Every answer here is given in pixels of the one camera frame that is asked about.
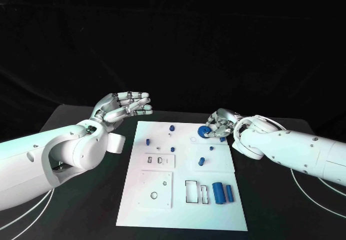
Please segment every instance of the table surface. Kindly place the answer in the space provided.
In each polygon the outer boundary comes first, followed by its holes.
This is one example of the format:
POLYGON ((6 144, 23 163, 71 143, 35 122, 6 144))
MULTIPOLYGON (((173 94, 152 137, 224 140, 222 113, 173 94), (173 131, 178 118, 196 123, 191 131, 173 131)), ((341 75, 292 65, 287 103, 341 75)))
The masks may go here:
MULTIPOLYGON (((42 132, 74 125, 90 118, 93 107, 61 105, 42 132)), ((51 204, 31 229, 18 240, 209 240, 209 239, 345 239, 346 219, 322 209, 302 193, 292 171, 267 157, 254 160, 232 147, 235 177, 240 188, 248 232, 199 229, 116 226, 123 189, 133 150, 137 121, 205 123, 209 114, 155 111, 153 115, 130 117, 114 133, 126 136, 121 154, 107 152, 98 167, 72 178, 55 189, 51 204)), ((287 129, 313 133, 302 119, 271 118, 287 129)), ((346 215, 346 198, 333 192, 317 178, 296 173, 297 181, 313 199, 346 215)), ((346 188, 332 184, 341 191, 346 188)), ((0 226, 19 217, 42 196, 0 211, 0 226)), ((41 206, 0 231, 0 239, 10 240, 38 217, 41 206)))

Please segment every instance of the rectangular hole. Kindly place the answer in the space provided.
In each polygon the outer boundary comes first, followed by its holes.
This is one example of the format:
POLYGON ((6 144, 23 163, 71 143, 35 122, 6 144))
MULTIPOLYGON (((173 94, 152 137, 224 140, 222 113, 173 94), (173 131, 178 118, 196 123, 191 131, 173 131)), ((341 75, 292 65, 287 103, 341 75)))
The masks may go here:
POLYGON ((208 186, 201 185, 201 197, 202 197, 202 203, 208 204, 209 200, 208 200, 208 186))
POLYGON ((198 204, 199 203, 199 193, 198 193, 198 181, 185 181, 186 186, 186 202, 198 204))

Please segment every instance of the black curtain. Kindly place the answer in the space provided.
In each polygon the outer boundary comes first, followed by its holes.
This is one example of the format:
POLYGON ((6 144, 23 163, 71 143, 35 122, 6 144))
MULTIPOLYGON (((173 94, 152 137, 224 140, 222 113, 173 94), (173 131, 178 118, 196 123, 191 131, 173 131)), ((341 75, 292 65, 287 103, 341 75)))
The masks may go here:
POLYGON ((38 132, 59 104, 127 91, 155 110, 299 118, 346 141, 341 18, 193 0, 3 2, 0 141, 38 132))

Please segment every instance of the blue bolt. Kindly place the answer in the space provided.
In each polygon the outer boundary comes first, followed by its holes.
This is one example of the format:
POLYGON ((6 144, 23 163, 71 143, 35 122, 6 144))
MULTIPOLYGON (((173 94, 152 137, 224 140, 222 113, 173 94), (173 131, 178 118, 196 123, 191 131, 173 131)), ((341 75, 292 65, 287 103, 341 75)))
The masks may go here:
POLYGON ((199 159, 199 162, 198 162, 198 165, 199 165, 199 166, 204 166, 205 160, 206 160, 206 159, 205 159, 204 157, 199 159))

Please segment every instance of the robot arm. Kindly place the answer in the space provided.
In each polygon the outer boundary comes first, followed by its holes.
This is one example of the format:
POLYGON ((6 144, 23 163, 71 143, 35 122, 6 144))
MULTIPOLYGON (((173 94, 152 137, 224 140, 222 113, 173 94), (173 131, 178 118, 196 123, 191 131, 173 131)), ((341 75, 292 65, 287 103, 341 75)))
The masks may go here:
POLYGON ((279 130, 261 116, 242 117, 221 108, 209 117, 218 129, 204 137, 234 136, 232 147, 250 158, 264 155, 277 164, 346 186, 346 143, 325 137, 279 130))
POLYGON ((126 137, 111 133, 123 119, 152 114, 149 94, 108 94, 91 118, 0 143, 0 211, 28 202, 101 163, 106 152, 121 153, 126 137), (64 164, 52 169, 49 159, 64 164))

